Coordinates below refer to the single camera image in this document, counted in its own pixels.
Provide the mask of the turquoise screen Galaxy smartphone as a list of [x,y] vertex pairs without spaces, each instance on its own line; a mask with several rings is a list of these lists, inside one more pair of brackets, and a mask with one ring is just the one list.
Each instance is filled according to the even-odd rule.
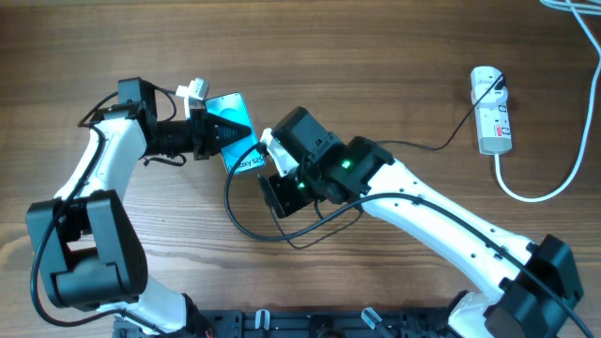
[[225,118],[240,125],[249,127],[251,134],[222,150],[223,163],[227,172],[231,171],[232,165],[252,145],[258,143],[254,126],[248,113],[246,104],[239,92],[208,99],[206,101],[208,112]]

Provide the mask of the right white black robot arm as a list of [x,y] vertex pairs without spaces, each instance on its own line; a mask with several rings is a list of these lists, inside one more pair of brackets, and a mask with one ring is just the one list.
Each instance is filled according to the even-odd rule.
[[536,244],[472,214],[428,187],[404,163],[361,136],[342,142],[297,107],[260,143],[277,174],[261,187],[285,218],[316,200],[348,204],[391,223],[463,272],[476,286],[443,323],[462,337],[554,337],[583,297],[570,247]]

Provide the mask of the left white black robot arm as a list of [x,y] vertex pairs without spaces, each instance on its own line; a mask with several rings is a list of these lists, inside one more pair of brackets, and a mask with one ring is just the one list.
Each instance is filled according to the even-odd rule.
[[200,80],[184,96],[185,119],[159,120],[158,90],[139,77],[119,81],[117,103],[99,102],[79,122],[90,139],[69,181],[26,212],[35,251],[30,296],[51,325],[70,328],[116,315],[154,337],[217,334],[187,295],[150,277],[123,198],[142,158],[191,153],[205,160],[253,131],[208,113],[208,88]]

